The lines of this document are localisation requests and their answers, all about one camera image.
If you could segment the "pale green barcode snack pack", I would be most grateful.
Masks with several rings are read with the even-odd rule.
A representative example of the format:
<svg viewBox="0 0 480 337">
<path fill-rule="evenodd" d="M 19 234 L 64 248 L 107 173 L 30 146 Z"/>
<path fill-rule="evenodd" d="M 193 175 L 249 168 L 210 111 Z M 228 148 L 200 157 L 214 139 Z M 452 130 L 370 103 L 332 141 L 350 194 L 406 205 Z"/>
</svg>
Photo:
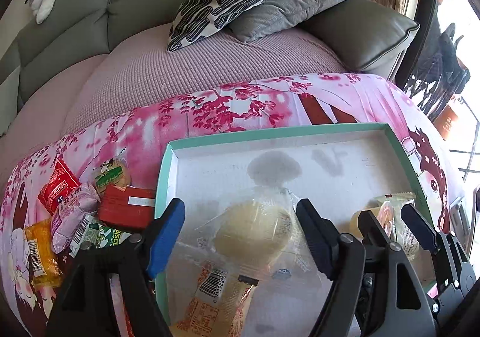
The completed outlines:
<svg viewBox="0 0 480 337">
<path fill-rule="evenodd" d="M 76 228 L 69 245 L 70 256 L 74 258 L 83 242 L 96 244 L 99 232 L 99 221 L 94 215 L 87 214 Z"/>
</svg>

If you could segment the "clear yellow pastry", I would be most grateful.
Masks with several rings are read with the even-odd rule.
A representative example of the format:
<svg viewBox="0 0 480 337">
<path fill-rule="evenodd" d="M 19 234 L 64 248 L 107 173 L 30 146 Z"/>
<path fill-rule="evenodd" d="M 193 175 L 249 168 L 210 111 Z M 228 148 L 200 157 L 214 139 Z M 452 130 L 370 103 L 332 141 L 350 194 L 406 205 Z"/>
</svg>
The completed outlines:
<svg viewBox="0 0 480 337">
<path fill-rule="evenodd" d="M 186 206 L 178 240 L 253 279 L 318 278 L 288 188 L 255 186 Z"/>
</svg>

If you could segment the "small cream snack packet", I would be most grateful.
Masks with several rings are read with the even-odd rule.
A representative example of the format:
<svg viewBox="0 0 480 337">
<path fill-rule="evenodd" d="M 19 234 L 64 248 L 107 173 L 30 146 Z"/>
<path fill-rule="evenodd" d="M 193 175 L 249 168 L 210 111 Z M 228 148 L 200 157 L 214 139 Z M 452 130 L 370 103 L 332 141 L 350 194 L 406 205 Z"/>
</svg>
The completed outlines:
<svg viewBox="0 0 480 337">
<path fill-rule="evenodd" d="M 420 246 L 416 237 L 401 218 L 401 210 L 408 204 L 415 205 L 415 194 L 413 192 L 385 194 L 368 201 L 368 206 L 373 209 L 374 215 L 389 239 L 397 242 L 408 259 L 412 261 L 419 253 Z"/>
</svg>

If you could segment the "orange yellow snack pack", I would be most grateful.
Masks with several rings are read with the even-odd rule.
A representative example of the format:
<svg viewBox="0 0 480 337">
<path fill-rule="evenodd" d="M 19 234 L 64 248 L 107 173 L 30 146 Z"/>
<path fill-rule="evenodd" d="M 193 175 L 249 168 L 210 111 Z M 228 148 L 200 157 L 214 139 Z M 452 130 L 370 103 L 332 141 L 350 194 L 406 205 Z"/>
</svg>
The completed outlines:
<svg viewBox="0 0 480 337">
<path fill-rule="evenodd" d="M 63 273 L 51 248 L 50 221 L 45 219 L 24 230 L 32 267 L 32 284 L 36 290 L 44 286 L 59 288 L 63 282 Z"/>
</svg>

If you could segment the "green white biscuit pack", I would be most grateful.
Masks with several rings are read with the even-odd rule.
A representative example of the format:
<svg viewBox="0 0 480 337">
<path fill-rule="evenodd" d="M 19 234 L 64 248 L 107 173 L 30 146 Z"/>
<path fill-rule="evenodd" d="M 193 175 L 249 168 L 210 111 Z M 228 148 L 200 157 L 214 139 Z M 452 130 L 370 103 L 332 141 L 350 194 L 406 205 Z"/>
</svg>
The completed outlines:
<svg viewBox="0 0 480 337">
<path fill-rule="evenodd" d="M 129 232 L 99 224 L 95 246 L 97 249 L 117 246 L 127 240 L 130 235 Z"/>
</svg>

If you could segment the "pink snack bag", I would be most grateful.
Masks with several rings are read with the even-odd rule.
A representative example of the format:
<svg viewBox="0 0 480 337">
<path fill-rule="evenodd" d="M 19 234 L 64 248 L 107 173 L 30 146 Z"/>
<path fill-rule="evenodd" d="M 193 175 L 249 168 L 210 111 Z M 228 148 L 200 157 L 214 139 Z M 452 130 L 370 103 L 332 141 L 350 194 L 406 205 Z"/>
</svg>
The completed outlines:
<svg viewBox="0 0 480 337">
<path fill-rule="evenodd" d="M 95 186 L 83 183 L 73 189 L 58 205 L 50 222 L 51 249 L 59 254 L 70 245 L 75 230 L 87 214 L 97 211 L 100 203 Z"/>
</svg>

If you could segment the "dark red snack box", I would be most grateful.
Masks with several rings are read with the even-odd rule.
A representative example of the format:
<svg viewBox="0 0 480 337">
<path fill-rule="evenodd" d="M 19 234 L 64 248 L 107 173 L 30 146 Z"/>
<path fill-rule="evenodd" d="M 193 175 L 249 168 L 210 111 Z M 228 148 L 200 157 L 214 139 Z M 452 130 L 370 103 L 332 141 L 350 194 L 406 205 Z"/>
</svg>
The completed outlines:
<svg viewBox="0 0 480 337">
<path fill-rule="evenodd" d="M 155 190 L 108 185 L 98 208 L 98 218 L 113 227 L 145 229 L 154 219 Z"/>
</svg>

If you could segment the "beige barcode snack pack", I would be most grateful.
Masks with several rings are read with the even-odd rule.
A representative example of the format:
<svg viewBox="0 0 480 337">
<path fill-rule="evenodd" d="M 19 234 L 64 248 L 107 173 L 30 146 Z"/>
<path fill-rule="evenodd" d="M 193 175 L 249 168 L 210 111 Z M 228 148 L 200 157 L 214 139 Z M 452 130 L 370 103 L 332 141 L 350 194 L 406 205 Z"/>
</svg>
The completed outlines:
<svg viewBox="0 0 480 337">
<path fill-rule="evenodd" d="M 197 286 L 173 336 L 240 336 L 259 281 L 210 262 L 202 264 Z"/>
</svg>

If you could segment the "red foil snack pack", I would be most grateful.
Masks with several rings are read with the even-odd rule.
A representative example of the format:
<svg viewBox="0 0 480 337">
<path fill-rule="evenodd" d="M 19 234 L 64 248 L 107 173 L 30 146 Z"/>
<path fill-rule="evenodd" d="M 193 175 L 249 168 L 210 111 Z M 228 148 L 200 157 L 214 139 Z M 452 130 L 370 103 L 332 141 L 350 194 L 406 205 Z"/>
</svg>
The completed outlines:
<svg viewBox="0 0 480 337">
<path fill-rule="evenodd" d="M 79 186 L 78 178 L 72 173 L 64 160 L 60 159 L 55 163 L 52 175 L 42 187 L 37 199 L 46 208 L 47 212 L 53 215 L 62 200 Z"/>
</svg>

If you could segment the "pink cartoon print blanket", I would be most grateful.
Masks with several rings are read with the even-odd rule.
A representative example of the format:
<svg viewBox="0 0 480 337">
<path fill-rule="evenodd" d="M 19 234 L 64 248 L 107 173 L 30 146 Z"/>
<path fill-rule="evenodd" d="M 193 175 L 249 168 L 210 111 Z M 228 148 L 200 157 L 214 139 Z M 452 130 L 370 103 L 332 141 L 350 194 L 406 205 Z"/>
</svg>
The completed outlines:
<svg viewBox="0 0 480 337">
<path fill-rule="evenodd" d="M 167 144 L 182 138 L 314 124 L 388 124 L 421 182 L 435 226 L 450 231 L 454 188 L 447 150 L 428 118 L 398 87 L 371 74 L 312 73 L 230 83 L 149 106 L 109 106 L 60 135 L 72 93 L 42 88 L 19 114 L 20 127 L 1 139 L 1 278 L 4 297 L 30 336 L 43 336 L 55 300 L 36 289 L 26 230 L 49 219 L 49 180 L 57 162 L 88 180 L 107 160 L 123 155 L 133 185 L 154 188 Z"/>
</svg>

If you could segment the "teal shallow cardboard tray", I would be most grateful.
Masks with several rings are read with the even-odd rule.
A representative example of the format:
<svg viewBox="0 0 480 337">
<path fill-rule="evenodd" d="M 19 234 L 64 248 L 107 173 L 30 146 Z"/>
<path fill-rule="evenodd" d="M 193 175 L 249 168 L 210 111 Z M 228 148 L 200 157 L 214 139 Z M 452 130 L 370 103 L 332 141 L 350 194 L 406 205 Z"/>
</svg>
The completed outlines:
<svg viewBox="0 0 480 337">
<path fill-rule="evenodd" d="M 174 141 L 163 155 L 154 212 L 162 214 L 174 198 L 186 207 L 255 186 L 288 188 L 299 200 L 309 199 L 341 232 L 370 199 L 389 193 L 413 192 L 416 207 L 430 215 L 414 166 L 386 124 L 286 127 Z M 203 263 L 241 274 L 178 238 L 165 272 L 155 280 L 156 299 L 170 326 L 182 317 Z M 316 271 L 318 278 L 304 283 L 257 279 L 241 334 L 307 336 L 330 287 Z"/>
</svg>

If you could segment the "small green cream packet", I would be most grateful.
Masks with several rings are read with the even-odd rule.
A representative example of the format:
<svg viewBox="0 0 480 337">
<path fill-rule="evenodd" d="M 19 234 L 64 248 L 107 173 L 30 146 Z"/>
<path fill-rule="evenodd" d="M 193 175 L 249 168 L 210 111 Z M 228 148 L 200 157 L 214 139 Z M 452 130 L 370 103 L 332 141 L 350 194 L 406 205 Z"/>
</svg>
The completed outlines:
<svg viewBox="0 0 480 337">
<path fill-rule="evenodd" d="M 106 161 L 93 174 L 93 183 L 100 196 L 106 192 L 109 185 L 119 187 L 130 185 L 131 176 L 126 161 L 122 158 L 111 158 Z"/>
</svg>

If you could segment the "pale grey cushion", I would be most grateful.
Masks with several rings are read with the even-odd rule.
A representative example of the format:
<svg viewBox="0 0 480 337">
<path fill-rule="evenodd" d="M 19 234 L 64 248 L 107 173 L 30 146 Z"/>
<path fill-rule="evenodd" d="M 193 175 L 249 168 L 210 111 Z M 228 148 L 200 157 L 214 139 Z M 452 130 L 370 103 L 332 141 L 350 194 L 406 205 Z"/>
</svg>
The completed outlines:
<svg viewBox="0 0 480 337">
<path fill-rule="evenodd" d="M 0 86 L 0 136 L 7 133 L 8 128 L 17 115 L 20 67 L 13 70 Z"/>
</svg>

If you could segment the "pink checked sofa cover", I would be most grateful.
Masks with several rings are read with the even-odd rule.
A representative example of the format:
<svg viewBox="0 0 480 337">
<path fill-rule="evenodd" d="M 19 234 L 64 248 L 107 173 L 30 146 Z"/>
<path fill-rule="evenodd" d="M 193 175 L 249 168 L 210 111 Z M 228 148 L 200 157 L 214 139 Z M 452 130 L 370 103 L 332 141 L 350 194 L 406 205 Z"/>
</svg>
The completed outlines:
<svg viewBox="0 0 480 337">
<path fill-rule="evenodd" d="M 219 32 L 168 52 L 169 28 L 140 32 L 110 54 L 72 65 L 39 88 L 1 138 L 1 183 L 43 146 L 139 106 L 235 82 L 346 71 L 323 41 L 299 28 L 248 43 Z"/>
</svg>

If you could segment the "grey sofa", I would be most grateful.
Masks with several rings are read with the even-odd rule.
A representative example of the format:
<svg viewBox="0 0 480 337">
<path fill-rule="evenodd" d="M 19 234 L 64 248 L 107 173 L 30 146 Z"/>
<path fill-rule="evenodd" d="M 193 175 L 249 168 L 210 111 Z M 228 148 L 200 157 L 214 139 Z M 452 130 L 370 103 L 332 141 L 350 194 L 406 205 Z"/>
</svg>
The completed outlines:
<svg viewBox="0 0 480 337">
<path fill-rule="evenodd" d="M 46 82 L 124 40 L 168 24 L 184 0 L 56 0 L 42 23 L 29 21 L 1 58 L 1 81 L 20 67 L 17 115 Z M 419 30 L 417 22 L 370 0 L 346 0 L 293 28 L 323 41 L 346 71 L 389 76 Z"/>
</svg>

